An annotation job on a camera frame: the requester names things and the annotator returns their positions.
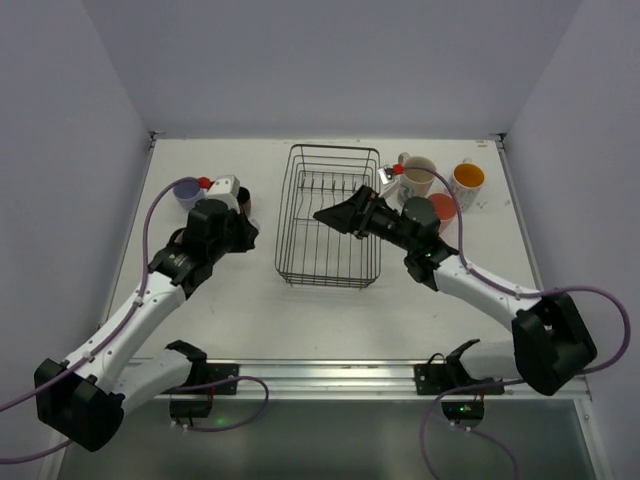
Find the black ceramic mug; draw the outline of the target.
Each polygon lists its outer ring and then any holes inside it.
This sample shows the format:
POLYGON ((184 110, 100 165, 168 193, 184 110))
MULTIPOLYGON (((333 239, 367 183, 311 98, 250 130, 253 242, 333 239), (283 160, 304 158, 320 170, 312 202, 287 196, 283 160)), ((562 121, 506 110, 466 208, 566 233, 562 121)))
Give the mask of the black ceramic mug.
POLYGON ((244 212, 244 214, 247 217, 250 217, 251 210, 252 210, 252 203, 251 203, 251 194, 247 188, 243 186, 239 187, 237 201, 241 210, 244 212))

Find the pink plastic cup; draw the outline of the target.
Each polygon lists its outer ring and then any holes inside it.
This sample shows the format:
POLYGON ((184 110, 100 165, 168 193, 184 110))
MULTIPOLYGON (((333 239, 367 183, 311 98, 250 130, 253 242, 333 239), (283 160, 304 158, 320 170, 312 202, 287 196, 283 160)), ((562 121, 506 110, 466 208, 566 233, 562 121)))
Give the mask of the pink plastic cup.
POLYGON ((436 192, 428 196, 440 221, 439 233, 443 233, 456 219, 457 210, 454 199, 446 193, 436 192))

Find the lavender plastic cup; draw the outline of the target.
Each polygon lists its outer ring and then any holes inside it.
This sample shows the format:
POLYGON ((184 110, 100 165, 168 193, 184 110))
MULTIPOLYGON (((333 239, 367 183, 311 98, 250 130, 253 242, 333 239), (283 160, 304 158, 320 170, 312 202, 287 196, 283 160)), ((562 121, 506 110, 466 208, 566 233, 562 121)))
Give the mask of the lavender plastic cup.
POLYGON ((200 186, 196 178, 186 179, 172 188, 172 193, 177 203, 186 211, 205 198, 205 190, 200 186))

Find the cream patterned large mug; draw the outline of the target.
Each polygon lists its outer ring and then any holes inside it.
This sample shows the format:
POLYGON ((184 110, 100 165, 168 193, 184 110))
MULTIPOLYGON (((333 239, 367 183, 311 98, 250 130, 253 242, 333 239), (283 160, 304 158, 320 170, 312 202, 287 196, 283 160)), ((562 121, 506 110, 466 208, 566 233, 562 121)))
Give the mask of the cream patterned large mug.
POLYGON ((397 190, 398 203, 403 206, 412 197, 426 198, 434 182, 435 163, 429 158, 412 156, 407 152, 399 155, 398 161, 403 167, 397 190))

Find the white floral mug orange inside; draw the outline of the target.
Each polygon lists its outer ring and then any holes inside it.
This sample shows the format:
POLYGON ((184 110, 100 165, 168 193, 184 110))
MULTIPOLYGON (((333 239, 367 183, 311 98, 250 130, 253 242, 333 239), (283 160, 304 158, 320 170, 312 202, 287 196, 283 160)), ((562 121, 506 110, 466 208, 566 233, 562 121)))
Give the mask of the white floral mug orange inside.
POLYGON ((448 193, 457 201, 461 212, 468 210, 485 184, 485 173, 470 158, 456 165, 448 180, 448 193))

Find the clear glass cup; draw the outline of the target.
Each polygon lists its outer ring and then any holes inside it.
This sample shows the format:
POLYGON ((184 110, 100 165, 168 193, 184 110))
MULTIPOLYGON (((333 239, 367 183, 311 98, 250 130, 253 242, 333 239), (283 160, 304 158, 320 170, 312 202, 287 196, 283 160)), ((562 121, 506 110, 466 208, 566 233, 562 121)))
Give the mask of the clear glass cup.
POLYGON ((247 217, 248 221, 251 223, 251 225, 258 231, 260 232, 261 226, 259 224, 259 222, 257 221, 257 219, 253 216, 251 217, 247 217))

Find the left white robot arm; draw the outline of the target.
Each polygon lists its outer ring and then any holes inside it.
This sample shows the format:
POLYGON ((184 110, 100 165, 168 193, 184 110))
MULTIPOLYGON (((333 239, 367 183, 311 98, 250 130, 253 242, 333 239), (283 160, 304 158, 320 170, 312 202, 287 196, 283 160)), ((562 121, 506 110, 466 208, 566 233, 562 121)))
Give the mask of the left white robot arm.
POLYGON ((38 418, 89 452, 104 447, 126 415, 174 388, 205 389, 207 356, 181 340, 154 359, 127 366, 156 328, 213 273, 228 253, 254 249, 257 228, 228 195, 201 199, 146 266, 139 286, 102 327, 63 361, 34 373, 38 418))

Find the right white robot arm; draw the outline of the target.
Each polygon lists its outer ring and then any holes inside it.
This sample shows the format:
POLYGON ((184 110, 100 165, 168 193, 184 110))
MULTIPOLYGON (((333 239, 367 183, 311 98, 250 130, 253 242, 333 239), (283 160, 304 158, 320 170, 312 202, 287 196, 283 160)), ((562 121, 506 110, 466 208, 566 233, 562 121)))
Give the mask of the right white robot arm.
POLYGON ((397 211, 373 189, 362 186, 349 199, 313 217, 341 234, 375 235, 403 249, 404 265, 414 281, 464 301, 511 333, 507 342, 471 339, 449 353, 442 365, 429 368, 427 378, 444 390, 520 378, 538 393, 551 396, 597 356, 568 294, 499 290, 496 276, 481 281, 464 266, 459 252, 440 238, 440 220, 426 198, 412 197, 397 211))

